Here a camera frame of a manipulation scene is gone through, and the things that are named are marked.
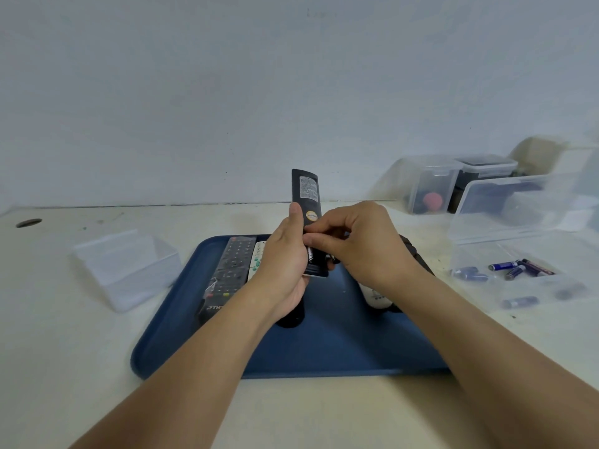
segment table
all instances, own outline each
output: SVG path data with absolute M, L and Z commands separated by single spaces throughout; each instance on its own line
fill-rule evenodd
M 351 203 L 324 203 L 323 210 Z M 450 281 L 450 215 L 412 216 L 385 202 L 398 230 Z M 186 262 L 218 234 L 271 233 L 287 203 L 14 210 L 0 217 L 0 434 L 7 448 L 64 448 L 139 384 L 129 357 L 166 295 L 116 314 L 70 255 L 133 228 Z M 35 226 L 16 228 L 39 217 Z M 492 314 L 599 387 L 599 300 Z M 214 448 L 488 448 L 451 375 L 243 380 Z

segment left arm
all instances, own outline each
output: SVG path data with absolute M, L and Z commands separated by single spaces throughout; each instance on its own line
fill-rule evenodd
M 72 449 L 209 448 L 252 352 L 304 294 L 302 233 L 295 203 L 251 281 Z

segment hand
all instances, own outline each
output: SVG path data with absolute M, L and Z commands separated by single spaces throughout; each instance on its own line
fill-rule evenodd
M 424 271 L 401 241 L 387 210 L 377 203 L 328 211 L 305 231 L 305 245 L 337 257 L 353 278 L 380 293 Z
M 304 216 L 298 203 L 289 205 L 289 217 L 270 235 L 260 267 L 251 278 L 274 300 L 274 318 L 280 320 L 293 310 L 304 295 L 308 278 L 303 277 L 308 252 L 302 240 Z

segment right hand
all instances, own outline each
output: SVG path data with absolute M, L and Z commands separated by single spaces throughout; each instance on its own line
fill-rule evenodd
M 424 271 L 401 241 L 387 210 L 377 203 L 336 208 L 304 230 L 306 246 L 338 258 L 354 279 L 382 294 Z

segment forearm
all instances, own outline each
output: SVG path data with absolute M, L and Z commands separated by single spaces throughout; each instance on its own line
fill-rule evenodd
M 209 448 L 247 361 L 272 324 L 261 298 L 243 287 L 73 448 Z
M 594 447 L 599 392 L 425 271 L 390 297 L 417 324 L 506 447 Z

